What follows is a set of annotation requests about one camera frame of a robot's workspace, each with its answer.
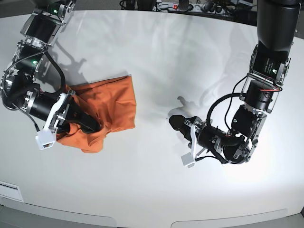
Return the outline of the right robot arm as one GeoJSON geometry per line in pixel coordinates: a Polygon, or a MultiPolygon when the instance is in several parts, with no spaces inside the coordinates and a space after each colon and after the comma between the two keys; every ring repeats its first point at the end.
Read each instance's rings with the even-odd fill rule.
{"type": "Polygon", "coordinates": [[[64,72],[51,57],[49,50],[57,34],[66,24],[75,6],[74,0],[37,0],[35,8],[21,29],[24,39],[17,44],[11,63],[4,70],[0,82],[0,96],[9,110],[20,110],[31,120],[45,122],[39,134],[67,130],[70,123],[80,126],[84,133],[95,133],[100,124],[87,114],[74,99],[73,90],[65,91],[64,72]],[[54,92],[45,92],[36,77],[42,74],[42,63],[47,60],[60,77],[54,92]]]}

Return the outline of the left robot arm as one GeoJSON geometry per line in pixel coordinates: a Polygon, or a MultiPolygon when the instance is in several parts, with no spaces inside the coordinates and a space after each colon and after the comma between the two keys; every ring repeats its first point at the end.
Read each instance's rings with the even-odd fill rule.
{"type": "Polygon", "coordinates": [[[222,164],[250,161],[267,115],[273,110],[289,69],[289,53],[295,36],[302,3],[299,0],[259,0],[257,2],[257,37],[249,72],[242,79],[241,92],[216,100],[206,120],[194,116],[173,115],[171,127],[189,141],[191,151],[181,157],[186,167],[204,159],[197,146],[209,158],[222,164]],[[217,105],[238,97],[243,104],[236,111],[227,132],[214,127],[211,115],[217,105]]]}

